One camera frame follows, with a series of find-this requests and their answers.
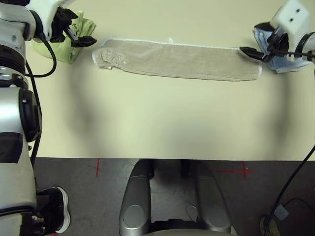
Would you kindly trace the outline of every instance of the towel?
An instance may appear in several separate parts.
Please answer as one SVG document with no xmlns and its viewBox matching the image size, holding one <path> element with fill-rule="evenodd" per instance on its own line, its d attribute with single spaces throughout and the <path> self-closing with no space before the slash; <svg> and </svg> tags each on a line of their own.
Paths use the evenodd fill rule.
<svg viewBox="0 0 315 236">
<path fill-rule="evenodd" d="M 269 45 L 267 39 L 271 36 L 271 34 L 271 31 L 254 28 L 255 39 L 259 44 L 261 51 L 266 55 L 270 53 L 267 50 Z M 286 73 L 301 70 L 310 63 L 310 61 L 305 61 L 302 58 L 299 58 L 296 61 L 289 61 L 286 57 L 275 56 L 268 65 L 270 69 L 275 70 L 277 73 Z"/>
<path fill-rule="evenodd" d="M 101 68 L 187 79 L 243 81 L 258 78 L 261 66 L 235 48 L 132 39 L 108 39 L 93 52 Z"/>
<path fill-rule="evenodd" d="M 92 20 L 83 18 L 83 12 L 76 12 L 77 19 L 72 20 L 70 28 L 78 37 L 90 36 L 94 31 L 96 25 Z M 82 48 L 71 47 L 70 38 L 64 33 L 65 40 L 62 43 L 50 43 L 57 60 L 65 63 L 73 63 Z M 43 43 L 31 41 L 31 47 L 45 57 L 51 58 L 51 55 Z"/>
</svg>

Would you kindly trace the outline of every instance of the sneaker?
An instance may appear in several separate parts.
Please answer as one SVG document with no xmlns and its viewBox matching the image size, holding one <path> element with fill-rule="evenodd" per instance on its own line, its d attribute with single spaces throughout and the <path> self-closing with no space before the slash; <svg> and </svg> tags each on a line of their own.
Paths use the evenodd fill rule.
<svg viewBox="0 0 315 236">
<path fill-rule="evenodd" d="M 260 232 L 263 236 L 265 235 L 267 223 L 268 223 L 268 216 L 263 216 L 260 219 L 260 223 L 259 223 Z M 271 220 L 267 236 L 280 236 L 279 227 L 277 226 L 277 223 L 274 220 Z"/>
<path fill-rule="evenodd" d="M 49 196 L 49 202 L 40 211 L 44 217 L 46 234 L 61 234 L 71 222 L 68 210 L 68 195 L 61 187 L 52 187 L 37 192 L 38 196 Z"/>
</svg>

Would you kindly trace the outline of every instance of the light blue cloth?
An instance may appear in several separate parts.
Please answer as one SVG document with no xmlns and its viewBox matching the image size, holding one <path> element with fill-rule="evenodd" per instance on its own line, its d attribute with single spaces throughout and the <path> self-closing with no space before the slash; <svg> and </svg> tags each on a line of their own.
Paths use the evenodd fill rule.
<svg viewBox="0 0 315 236">
<path fill-rule="evenodd" d="M 261 51 L 264 54 L 269 54 L 267 50 L 269 43 L 267 39 L 271 36 L 272 32 L 264 31 L 262 29 L 254 28 L 254 36 L 259 44 Z M 310 61 L 305 61 L 302 58 L 299 58 L 296 61 L 289 61 L 286 57 L 274 57 L 269 63 L 269 67 L 272 70 L 275 70 L 277 73 L 286 73 L 290 71 L 298 71 L 303 69 L 305 66 L 310 64 Z"/>
</svg>

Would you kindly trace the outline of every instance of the red tape mark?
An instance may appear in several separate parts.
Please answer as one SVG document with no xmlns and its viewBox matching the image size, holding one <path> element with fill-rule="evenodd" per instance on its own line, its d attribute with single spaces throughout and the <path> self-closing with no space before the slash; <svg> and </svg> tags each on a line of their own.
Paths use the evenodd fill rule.
<svg viewBox="0 0 315 236">
<path fill-rule="evenodd" d="M 100 162 L 100 159 L 97 159 L 97 165 L 96 165 L 96 174 L 95 174 L 95 177 L 98 177 L 99 162 Z"/>
<path fill-rule="evenodd" d="M 218 173 L 242 173 L 242 174 L 244 174 L 244 179 L 247 179 L 247 174 L 252 173 L 251 170 L 246 170 L 244 161 L 242 161 L 242 170 L 241 171 L 238 171 L 238 170 L 216 170 L 215 172 L 218 172 Z"/>
<path fill-rule="evenodd" d="M 247 179 L 246 169 L 245 169 L 245 162 L 244 161 L 242 161 L 242 167 L 243 167 L 243 171 L 244 171 L 244 179 Z"/>
</svg>

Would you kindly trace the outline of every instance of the gray floor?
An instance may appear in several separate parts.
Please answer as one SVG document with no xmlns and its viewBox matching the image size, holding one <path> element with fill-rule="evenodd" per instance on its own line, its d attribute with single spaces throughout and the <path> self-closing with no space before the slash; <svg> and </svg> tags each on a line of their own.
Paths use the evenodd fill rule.
<svg viewBox="0 0 315 236">
<path fill-rule="evenodd" d="M 72 222 L 63 236 L 118 236 L 118 217 L 126 182 L 137 160 L 38 158 L 39 188 L 62 186 L 69 194 Z M 240 236 L 259 236 L 259 219 L 267 214 L 297 162 L 206 161 L 225 196 L 232 224 Z M 285 193 L 281 203 L 301 198 L 315 207 L 315 162 L 309 162 Z M 195 204 L 191 180 L 181 179 L 179 161 L 159 160 L 151 180 L 152 220 L 185 219 L 185 207 Z M 287 219 L 279 222 L 281 236 L 315 235 L 315 215 L 300 201 L 287 205 Z M 194 217 L 194 208 L 188 207 Z"/>
</svg>

